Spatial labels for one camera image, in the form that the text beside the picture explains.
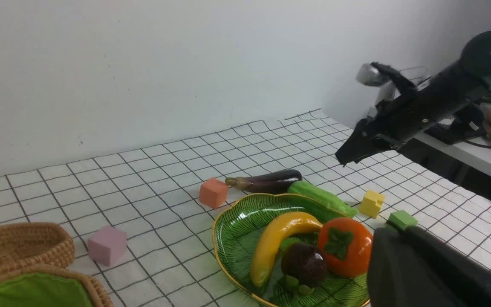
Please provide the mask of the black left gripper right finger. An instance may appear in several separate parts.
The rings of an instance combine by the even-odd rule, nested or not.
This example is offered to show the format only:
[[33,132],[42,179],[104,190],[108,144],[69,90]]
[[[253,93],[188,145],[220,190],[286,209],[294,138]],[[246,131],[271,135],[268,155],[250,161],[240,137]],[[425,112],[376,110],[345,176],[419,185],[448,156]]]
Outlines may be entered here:
[[405,240],[450,292],[468,307],[491,307],[491,271],[417,226]]

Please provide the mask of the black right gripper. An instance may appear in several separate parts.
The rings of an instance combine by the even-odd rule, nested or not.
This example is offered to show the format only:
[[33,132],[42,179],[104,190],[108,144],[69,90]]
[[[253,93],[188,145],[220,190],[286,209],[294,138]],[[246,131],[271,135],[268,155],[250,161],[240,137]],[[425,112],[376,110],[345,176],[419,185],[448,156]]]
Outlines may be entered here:
[[380,100],[374,117],[357,122],[351,136],[335,153],[341,165],[373,156],[376,148],[399,148],[446,117],[446,70],[431,76],[429,85],[419,89],[393,67],[370,64],[390,78],[388,84],[394,85],[400,95]]

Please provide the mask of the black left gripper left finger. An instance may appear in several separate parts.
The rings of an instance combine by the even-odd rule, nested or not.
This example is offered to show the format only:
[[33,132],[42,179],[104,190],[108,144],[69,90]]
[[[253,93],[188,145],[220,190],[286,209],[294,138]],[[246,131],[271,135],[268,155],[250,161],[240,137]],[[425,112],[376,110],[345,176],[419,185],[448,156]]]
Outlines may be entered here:
[[397,231],[373,234],[367,288],[372,307],[454,307],[442,282]]

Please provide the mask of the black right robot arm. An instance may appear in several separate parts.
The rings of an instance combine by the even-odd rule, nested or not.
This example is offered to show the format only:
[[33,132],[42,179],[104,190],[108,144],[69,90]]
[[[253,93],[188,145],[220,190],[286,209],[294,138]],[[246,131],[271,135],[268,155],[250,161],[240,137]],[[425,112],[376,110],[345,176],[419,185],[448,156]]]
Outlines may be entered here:
[[341,165],[401,148],[417,134],[491,94],[491,30],[476,35],[460,58],[429,79],[423,89],[393,67],[379,62],[363,64],[357,81],[381,87],[391,82],[396,98],[376,103],[376,115],[357,122],[353,133],[335,153]]

